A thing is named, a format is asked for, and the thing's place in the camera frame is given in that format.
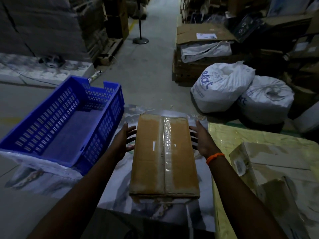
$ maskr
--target yellow floor line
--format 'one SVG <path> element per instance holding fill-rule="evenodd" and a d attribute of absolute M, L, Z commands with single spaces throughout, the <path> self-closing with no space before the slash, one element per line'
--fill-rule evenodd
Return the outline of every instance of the yellow floor line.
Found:
<path fill-rule="evenodd" d="M 0 117 L 0 124 L 4 125 L 16 125 L 21 122 L 21 117 Z"/>
<path fill-rule="evenodd" d="M 133 22 L 131 23 L 130 27 L 129 27 L 129 32 L 131 32 L 131 30 L 133 29 L 134 25 L 137 23 L 137 20 L 134 19 Z"/>

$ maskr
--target person's left hand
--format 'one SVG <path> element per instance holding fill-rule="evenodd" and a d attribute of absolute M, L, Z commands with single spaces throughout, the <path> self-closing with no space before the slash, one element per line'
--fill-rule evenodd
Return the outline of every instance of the person's left hand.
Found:
<path fill-rule="evenodd" d="M 126 145 L 135 140 L 136 137 L 129 138 L 130 136 L 136 134 L 136 126 L 129 127 L 127 123 L 125 123 L 122 129 L 116 134 L 114 140 L 110 147 L 108 148 L 112 153 L 114 153 L 116 162 L 121 161 L 126 152 L 132 151 L 134 146 L 126 147 Z"/>

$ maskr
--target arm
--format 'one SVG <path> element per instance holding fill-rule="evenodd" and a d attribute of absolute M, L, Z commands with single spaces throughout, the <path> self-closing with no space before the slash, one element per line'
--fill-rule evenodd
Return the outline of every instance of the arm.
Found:
<path fill-rule="evenodd" d="M 206 129 L 196 121 L 190 126 L 193 141 L 198 143 L 199 153 L 206 159 L 220 149 Z M 287 239 L 272 213 L 245 185 L 224 156 L 209 163 L 226 215 L 239 239 Z"/>
<path fill-rule="evenodd" d="M 135 137 L 136 127 L 123 128 L 114 137 L 107 151 L 84 176 L 38 223 L 27 239 L 80 238 L 89 223 L 113 170 L 126 152 L 126 144 Z"/>

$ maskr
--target yellow table surface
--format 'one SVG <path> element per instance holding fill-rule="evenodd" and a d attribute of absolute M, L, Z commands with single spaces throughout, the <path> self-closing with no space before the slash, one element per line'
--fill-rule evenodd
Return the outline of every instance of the yellow table surface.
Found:
<path fill-rule="evenodd" d="M 304 159 L 309 162 L 312 172 L 319 181 L 319 145 L 313 141 L 283 134 L 248 130 L 215 123 L 209 123 L 208 130 L 216 145 L 221 149 L 222 153 L 225 154 L 229 162 L 229 154 L 242 142 L 299 148 L 305 154 Z M 237 237 L 226 216 L 214 181 L 213 194 L 216 222 L 215 237 L 219 239 L 236 239 Z"/>

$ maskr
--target warehouse aisle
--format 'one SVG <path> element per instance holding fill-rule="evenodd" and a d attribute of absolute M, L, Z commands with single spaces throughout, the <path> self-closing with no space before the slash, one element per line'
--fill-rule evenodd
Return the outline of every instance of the warehouse aisle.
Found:
<path fill-rule="evenodd" d="M 93 82 L 103 86 L 104 80 L 122 84 L 126 104 L 144 105 L 150 108 L 196 113 L 188 87 L 180 87 L 172 81 L 172 60 L 176 37 L 178 0 L 151 0 L 147 6 L 148 17 L 142 22 L 142 32 L 150 42 L 132 44 L 137 37 L 135 24 L 129 37 L 116 55 L 115 64 Z M 36 107 L 53 90 L 23 87 L 0 83 L 0 138 L 5 136 L 23 117 Z M 38 221 L 58 201 L 13 189 L 3 188 L 13 176 L 17 165 L 0 157 L 0 238 L 25 238 Z M 129 228 L 105 210 L 97 210 L 92 221 L 103 223 L 106 238 L 123 238 Z M 137 228 L 143 229 L 143 221 L 126 218 Z M 94 223 L 90 228 L 96 231 Z"/>
<path fill-rule="evenodd" d="M 132 43 L 139 36 L 136 23 L 117 53 L 115 64 L 93 85 L 102 87 L 104 80 L 122 84 L 126 104 L 197 113 L 190 100 L 190 88 L 172 81 L 179 9 L 178 0 L 150 0 L 148 16 L 142 21 L 142 36 L 150 42 Z"/>

